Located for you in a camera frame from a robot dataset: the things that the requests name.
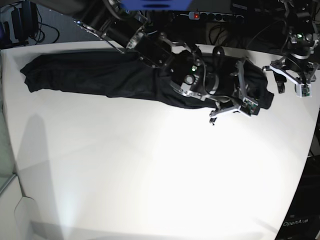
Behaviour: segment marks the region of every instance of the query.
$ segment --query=black pants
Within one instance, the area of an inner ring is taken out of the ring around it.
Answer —
[[[262,96],[261,108],[268,109],[273,94],[262,71],[245,69]],[[160,69],[146,66],[135,52],[90,51],[41,55],[22,70],[30,92],[41,89],[159,101],[184,109],[215,108],[212,100],[184,97],[170,86],[171,77]]]

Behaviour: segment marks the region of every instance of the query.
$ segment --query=black cable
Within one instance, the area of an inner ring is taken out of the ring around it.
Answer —
[[[241,36],[239,36],[237,38],[237,44],[236,44],[235,48],[238,49],[240,47],[240,45],[241,45]]]
[[[312,11],[312,20],[314,21],[314,20],[316,20],[316,11],[317,11],[317,8],[318,8],[318,3],[317,2],[315,2],[314,4],[313,4],[313,11]]]
[[[252,42],[262,33],[264,32],[265,30],[267,30],[268,28],[270,28],[272,25],[278,23],[278,22],[281,22],[282,20],[278,20],[278,21],[275,21],[273,23],[271,23],[270,25],[266,26],[264,29],[262,29],[261,31],[259,31],[252,39],[251,41],[247,44],[246,46],[246,50],[248,49],[248,47],[252,44]]]
[[[225,35],[220,36],[220,38],[219,38],[219,40],[218,40],[218,46],[222,46],[222,43],[220,43],[220,40],[223,39],[223,38],[228,38],[228,35],[229,35],[229,34],[230,34],[230,33],[227,32]]]
[[[284,52],[284,48],[285,48],[285,46],[286,46],[286,44],[287,44],[287,42],[288,42],[288,40],[289,40],[289,34],[286,36],[286,39],[285,39],[285,41],[284,41],[284,44],[282,45],[282,47],[281,47],[281,49],[280,49],[280,52],[281,52],[281,54]]]
[[[247,43],[247,41],[246,41],[245,37],[242,35],[242,38],[241,38],[241,48],[242,49],[246,48],[246,45],[247,45],[246,43]]]
[[[37,45],[37,44],[40,44],[40,43],[44,42],[44,40],[46,38],[46,34],[44,33],[44,31],[39,30],[35,37],[30,37],[30,38],[33,39],[35,41],[35,45]]]
[[[298,65],[298,63],[296,63],[295,61],[293,61],[291,58],[289,58],[288,56],[286,56],[286,59],[290,60],[294,65],[296,65],[300,70],[302,70],[301,67]]]
[[[215,40],[214,40],[214,43],[213,43],[213,45],[216,45],[216,43],[217,43],[217,41],[218,41],[218,39],[219,39],[219,37],[220,37],[220,35],[223,33],[223,32],[225,32],[226,31],[226,29],[220,29],[220,32],[218,33],[218,35],[216,36],[216,38],[215,38]]]
[[[205,91],[205,93],[207,94],[207,95],[209,95],[209,96],[211,96],[211,99],[212,100],[214,100],[215,102],[218,102],[218,103],[220,103],[220,102],[222,102],[222,100],[226,100],[226,99],[228,99],[228,101],[232,101],[232,103],[233,104],[235,104],[235,99],[232,97],[232,96],[227,96],[227,95],[214,95],[214,94],[211,94],[210,92],[208,92],[208,90],[207,90],[207,86],[206,86],[206,79],[207,79],[207,67],[206,67],[206,63],[205,63],[205,61],[201,58],[201,57],[199,57],[199,56],[197,56],[199,59],[200,59],[200,61],[201,61],[201,63],[202,63],[202,65],[203,65],[203,71],[204,71],[204,73],[203,73],[203,89],[204,89],[204,91]]]
[[[39,24],[40,24],[40,25],[43,25],[43,26],[47,26],[47,27],[49,27],[49,28],[51,28],[51,29],[54,29],[54,30],[56,31],[57,37],[56,37],[56,39],[52,42],[52,44],[55,44],[55,43],[59,40],[59,38],[60,38],[60,32],[59,32],[59,30],[58,30],[57,28],[55,28],[54,26],[48,25],[48,24],[46,24],[46,23],[39,22]]]
[[[222,43],[222,47],[227,47],[227,44],[229,44],[233,40],[234,35],[230,34]]]
[[[40,37],[41,37],[41,32],[43,33],[43,31],[42,31],[42,16],[41,16],[41,14],[40,14],[40,11],[39,11],[39,9],[38,9],[38,6],[36,6],[36,11],[38,12],[39,17],[40,17],[40,29],[39,29],[40,33],[39,33],[39,38],[38,38],[38,40],[35,41],[35,45],[37,45],[37,44],[39,43]]]
[[[317,15],[318,15],[319,12],[320,12],[320,7],[319,7],[319,9],[316,11],[316,13],[315,13],[315,15],[314,15],[314,21],[316,20],[316,17],[317,17]]]
[[[212,39],[211,39],[211,34],[212,34],[212,32],[213,32],[214,30],[220,28],[220,26],[221,26],[221,24],[216,25],[216,26],[213,26],[213,27],[210,29],[210,31],[209,31],[209,41],[210,41],[210,44],[211,44],[211,45],[213,45],[213,42],[212,42]]]

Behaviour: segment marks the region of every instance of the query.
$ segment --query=white table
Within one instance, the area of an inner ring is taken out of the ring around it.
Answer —
[[[40,90],[19,72],[44,53],[104,42],[1,52],[6,120],[19,177],[50,240],[273,240],[297,189],[320,107],[294,85],[269,110],[209,121],[210,109]],[[212,52],[212,46],[200,46]],[[278,56],[226,49],[262,67]]]

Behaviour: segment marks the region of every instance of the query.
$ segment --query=glass panel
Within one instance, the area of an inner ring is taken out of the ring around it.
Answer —
[[[0,191],[13,175],[14,159],[8,128],[3,115],[2,84],[0,81]]]

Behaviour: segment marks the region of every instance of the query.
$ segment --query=power strip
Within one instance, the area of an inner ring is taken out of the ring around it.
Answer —
[[[243,15],[234,15],[228,13],[190,11],[187,15],[189,16],[190,20],[201,20],[207,23],[221,22],[243,24],[245,22],[245,17]]]

